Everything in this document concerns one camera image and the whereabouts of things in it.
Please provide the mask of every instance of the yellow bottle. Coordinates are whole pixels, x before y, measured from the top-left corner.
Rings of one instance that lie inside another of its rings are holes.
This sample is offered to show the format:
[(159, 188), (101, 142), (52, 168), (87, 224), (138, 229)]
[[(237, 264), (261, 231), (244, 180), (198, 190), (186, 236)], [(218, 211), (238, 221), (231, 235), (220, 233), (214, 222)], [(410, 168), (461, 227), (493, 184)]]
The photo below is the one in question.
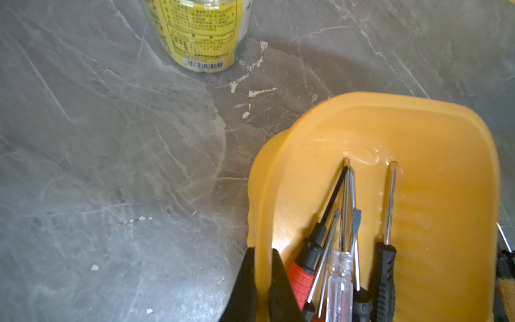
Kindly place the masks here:
[(170, 56), (194, 72), (227, 69), (242, 55), (252, 0), (145, 0)]

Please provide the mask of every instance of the yellow plastic container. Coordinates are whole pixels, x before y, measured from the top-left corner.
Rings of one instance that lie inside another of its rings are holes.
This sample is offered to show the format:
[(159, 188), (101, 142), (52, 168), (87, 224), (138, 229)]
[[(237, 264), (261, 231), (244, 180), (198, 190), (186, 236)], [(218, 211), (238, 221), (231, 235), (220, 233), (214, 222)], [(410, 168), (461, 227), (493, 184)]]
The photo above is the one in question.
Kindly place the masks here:
[(460, 105), (350, 93), (310, 110), (260, 151), (249, 178), (258, 320), (267, 319), (271, 250), (289, 267), (344, 157), (356, 173), (362, 285), (383, 238), (387, 164), (396, 160), (391, 243), (396, 322), (493, 321), (499, 160), (480, 117)]

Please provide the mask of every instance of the red-handled screwdriver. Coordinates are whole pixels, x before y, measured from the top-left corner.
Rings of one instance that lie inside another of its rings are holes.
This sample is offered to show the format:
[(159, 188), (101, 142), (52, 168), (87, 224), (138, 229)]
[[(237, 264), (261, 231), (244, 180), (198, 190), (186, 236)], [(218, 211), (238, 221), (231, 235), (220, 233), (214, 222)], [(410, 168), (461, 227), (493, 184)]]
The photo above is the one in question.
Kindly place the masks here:
[(311, 285), (313, 284), (318, 256), (322, 253), (321, 245), (326, 231), (325, 224), (331, 214), (331, 209), (334, 206), (334, 202), (338, 196), (338, 192), (341, 188), (342, 182), (344, 181), (345, 175), (347, 174), (347, 170), (348, 167), (344, 166), (322, 216), (322, 220), (315, 224), (310, 236), (304, 239), (304, 247), (288, 270), (288, 279), (301, 310), (306, 303), (308, 293)]

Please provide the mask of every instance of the screwdriver shaft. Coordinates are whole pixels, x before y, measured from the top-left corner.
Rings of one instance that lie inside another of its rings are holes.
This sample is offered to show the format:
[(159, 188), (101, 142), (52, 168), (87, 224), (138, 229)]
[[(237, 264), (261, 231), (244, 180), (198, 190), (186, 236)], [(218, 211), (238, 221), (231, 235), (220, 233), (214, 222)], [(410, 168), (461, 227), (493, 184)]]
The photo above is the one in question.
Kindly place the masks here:
[(342, 213), (343, 216), (341, 217), (340, 222), (340, 250), (345, 251), (346, 243), (347, 243), (347, 223), (349, 222), (349, 215), (348, 215), (348, 209), (349, 209), (349, 174), (350, 171), (347, 171), (347, 175), (345, 176), (345, 183), (344, 183), (344, 199), (341, 203), (342, 205)]
[(359, 275), (359, 246), (356, 241), (354, 243), (354, 287), (356, 288), (356, 291), (359, 292), (361, 289), (361, 277)]
[(511, 252), (510, 244), (508, 243), (508, 240), (506, 239), (506, 235), (504, 234), (503, 228), (499, 223), (497, 223), (497, 228), (499, 229), (499, 232), (501, 233), (501, 237), (503, 238), (504, 246), (506, 246), (506, 250), (508, 252)]
[(333, 220), (333, 224), (331, 226), (331, 230), (329, 231), (329, 235), (325, 240), (325, 245), (323, 247), (322, 256), (320, 256), (320, 260), (317, 265), (317, 269), (315, 271), (315, 277), (313, 278), (313, 284), (311, 285), (310, 292), (307, 296), (306, 302), (311, 303), (313, 300), (313, 296), (315, 295), (315, 290), (317, 288), (318, 280), (320, 279), (320, 274), (322, 270), (325, 268), (325, 261), (328, 258), (329, 252), (333, 249), (333, 241), (334, 241), (334, 232), (336, 231), (337, 222), (340, 220), (341, 211), (337, 209), (335, 211), (335, 218)]
[(350, 191), (351, 191), (351, 206), (352, 210), (356, 209), (356, 178), (354, 176), (354, 168), (349, 169)]
[(390, 245), (391, 218), (393, 216), (393, 196), (395, 194), (395, 180), (397, 176), (397, 162), (390, 162), (390, 196), (388, 198), (388, 222), (386, 224), (385, 245)]
[(331, 214), (331, 210), (333, 209), (334, 201), (336, 201), (336, 197), (338, 197), (338, 192), (341, 189), (341, 185), (342, 185), (344, 179), (347, 177), (348, 169), (349, 169), (349, 167), (344, 165), (344, 168), (341, 170), (340, 176), (338, 177), (338, 181), (336, 182), (336, 186), (334, 187), (333, 193), (331, 194), (331, 198), (329, 198), (327, 207), (325, 208), (322, 219), (320, 220), (320, 223), (324, 226), (325, 226), (327, 220), (329, 219), (329, 215)]
[(325, 292), (327, 290), (327, 278), (329, 278), (330, 266), (331, 266), (331, 259), (327, 258), (326, 265), (325, 265), (325, 271), (324, 271), (324, 275), (323, 275), (323, 280), (322, 280), (322, 290), (320, 292), (320, 301), (319, 301), (320, 304), (318, 305), (318, 313), (317, 313), (318, 319), (322, 318), (323, 302), (325, 300)]

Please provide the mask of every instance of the barcode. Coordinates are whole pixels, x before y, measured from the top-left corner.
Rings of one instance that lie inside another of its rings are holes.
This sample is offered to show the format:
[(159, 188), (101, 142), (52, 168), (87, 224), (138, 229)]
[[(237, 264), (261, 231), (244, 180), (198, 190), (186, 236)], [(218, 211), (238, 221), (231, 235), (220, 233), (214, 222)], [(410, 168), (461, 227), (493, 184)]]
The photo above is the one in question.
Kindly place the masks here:
[(212, 63), (212, 64), (206, 64), (200, 61), (194, 61), (184, 58), (183, 59), (184, 64), (188, 67), (195, 68), (196, 70), (217, 70), (220, 68), (224, 68), (224, 62), (220, 63)]

